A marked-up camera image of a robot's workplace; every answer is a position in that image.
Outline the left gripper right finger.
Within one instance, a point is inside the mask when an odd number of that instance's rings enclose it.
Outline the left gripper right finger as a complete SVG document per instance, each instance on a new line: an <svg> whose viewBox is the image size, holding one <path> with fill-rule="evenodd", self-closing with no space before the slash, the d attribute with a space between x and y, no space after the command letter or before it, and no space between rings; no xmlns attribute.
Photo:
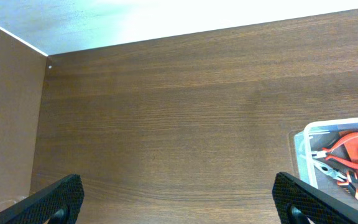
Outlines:
<svg viewBox="0 0 358 224"><path fill-rule="evenodd" d="M358 210L286 172L276 174L272 196L284 224L358 224Z"/></svg>

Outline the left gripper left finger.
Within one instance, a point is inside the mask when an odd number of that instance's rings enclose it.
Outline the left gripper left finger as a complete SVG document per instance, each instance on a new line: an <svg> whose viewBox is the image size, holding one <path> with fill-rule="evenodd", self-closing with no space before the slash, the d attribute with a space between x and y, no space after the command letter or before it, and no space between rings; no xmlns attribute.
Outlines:
<svg viewBox="0 0 358 224"><path fill-rule="evenodd" d="M85 192L81 177L70 174L0 212L2 224L75 224Z"/></svg>

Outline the orange-black needle-nose pliers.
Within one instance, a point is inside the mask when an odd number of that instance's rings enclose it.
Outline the orange-black needle-nose pliers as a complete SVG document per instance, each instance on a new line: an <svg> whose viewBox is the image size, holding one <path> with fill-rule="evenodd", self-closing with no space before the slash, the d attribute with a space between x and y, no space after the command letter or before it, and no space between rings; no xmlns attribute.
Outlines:
<svg viewBox="0 0 358 224"><path fill-rule="evenodd" d="M335 169L317 159L313 159L313 165L321 171L324 175L336 180L338 186L343 188L347 193L358 200L358 174L348 170L345 174L338 169Z"/></svg>

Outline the red-handled side cutters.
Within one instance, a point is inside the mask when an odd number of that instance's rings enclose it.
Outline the red-handled side cutters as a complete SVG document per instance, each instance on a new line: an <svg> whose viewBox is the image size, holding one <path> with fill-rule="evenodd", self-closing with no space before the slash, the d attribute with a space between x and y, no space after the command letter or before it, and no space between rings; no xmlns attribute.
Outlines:
<svg viewBox="0 0 358 224"><path fill-rule="evenodd" d="M334 154L334 151L341 147L344 147L347 159ZM358 131L346 133L331 147L323 147L320 151L312 151L311 155L313 159L323 158L326 161L336 161L351 169L358 170Z"/></svg>

